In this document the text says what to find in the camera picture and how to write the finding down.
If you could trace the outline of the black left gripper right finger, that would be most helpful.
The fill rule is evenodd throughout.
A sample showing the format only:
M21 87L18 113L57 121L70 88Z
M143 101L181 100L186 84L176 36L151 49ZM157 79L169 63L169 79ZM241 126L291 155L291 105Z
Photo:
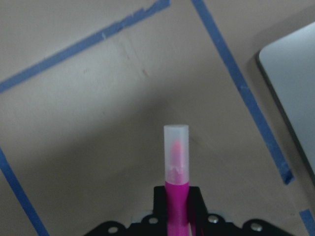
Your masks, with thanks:
M193 218L196 216L205 217L206 215L208 215L208 210L204 203L200 188L197 186L190 186L188 195L189 218Z

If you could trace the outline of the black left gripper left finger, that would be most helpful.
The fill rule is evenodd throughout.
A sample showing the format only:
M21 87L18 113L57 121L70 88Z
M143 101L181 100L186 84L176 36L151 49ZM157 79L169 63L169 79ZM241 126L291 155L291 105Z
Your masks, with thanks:
M164 186L154 187L153 213L158 216L167 216L167 197Z

